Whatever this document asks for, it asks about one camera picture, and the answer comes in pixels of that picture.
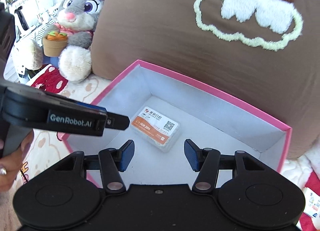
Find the person's left hand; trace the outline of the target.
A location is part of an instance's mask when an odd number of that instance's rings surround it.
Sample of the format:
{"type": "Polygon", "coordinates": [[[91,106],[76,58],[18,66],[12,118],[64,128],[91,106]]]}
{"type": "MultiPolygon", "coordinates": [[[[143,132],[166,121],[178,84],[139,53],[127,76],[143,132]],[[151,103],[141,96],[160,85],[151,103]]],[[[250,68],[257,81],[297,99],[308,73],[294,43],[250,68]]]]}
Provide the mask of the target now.
{"type": "Polygon", "coordinates": [[[34,131],[31,130],[15,152],[1,158],[1,193],[8,191],[12,187],[33,139],[34,131]]]}

